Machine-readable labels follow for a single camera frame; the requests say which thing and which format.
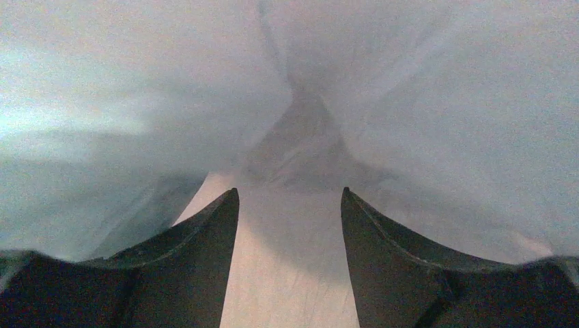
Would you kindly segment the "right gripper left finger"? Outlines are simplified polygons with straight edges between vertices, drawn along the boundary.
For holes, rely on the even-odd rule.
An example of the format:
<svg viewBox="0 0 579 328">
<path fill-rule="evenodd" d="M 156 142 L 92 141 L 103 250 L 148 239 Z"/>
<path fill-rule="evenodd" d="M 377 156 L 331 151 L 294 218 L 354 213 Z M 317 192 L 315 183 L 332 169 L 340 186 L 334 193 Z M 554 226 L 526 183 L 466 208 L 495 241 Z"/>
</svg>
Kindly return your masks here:
<svg viewBox="0 0 579 328">
<path fill-rule="evenodd" d="M 239 215 L 230 189 L 109 258 L 1 253 L 2 327 L 218 327 Z"/>
</svg>

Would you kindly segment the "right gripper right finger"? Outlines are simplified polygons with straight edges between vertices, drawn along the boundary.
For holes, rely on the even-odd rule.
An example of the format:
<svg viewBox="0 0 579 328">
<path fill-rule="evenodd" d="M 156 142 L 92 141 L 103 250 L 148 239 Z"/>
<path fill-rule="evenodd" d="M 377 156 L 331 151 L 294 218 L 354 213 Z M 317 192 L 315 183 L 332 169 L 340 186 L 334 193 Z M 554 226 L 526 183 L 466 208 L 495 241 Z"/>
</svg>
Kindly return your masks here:
<svg viewBox="0 0 579 328">
<path fill-rule="evenodd" d="M 361 327 L 577 327 L 578 259 L 486 260 L 428 239 L 349 189 L 341 220 Z"/>
</svg>

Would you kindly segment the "light blue plastic trash bag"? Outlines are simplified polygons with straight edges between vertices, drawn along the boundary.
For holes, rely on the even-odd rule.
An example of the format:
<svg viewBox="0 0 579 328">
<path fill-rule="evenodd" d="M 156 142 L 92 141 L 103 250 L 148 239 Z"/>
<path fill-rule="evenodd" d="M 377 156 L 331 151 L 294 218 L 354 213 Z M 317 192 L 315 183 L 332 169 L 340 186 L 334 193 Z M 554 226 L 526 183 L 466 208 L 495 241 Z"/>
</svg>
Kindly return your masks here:
<svg viewBox="0 0 579 328">
<path fill-rule="evenodd" d="M 575 256 L 578 2 L 1 2 L 2 248 L 88 258 L 222 170 Z"/>
</svg>

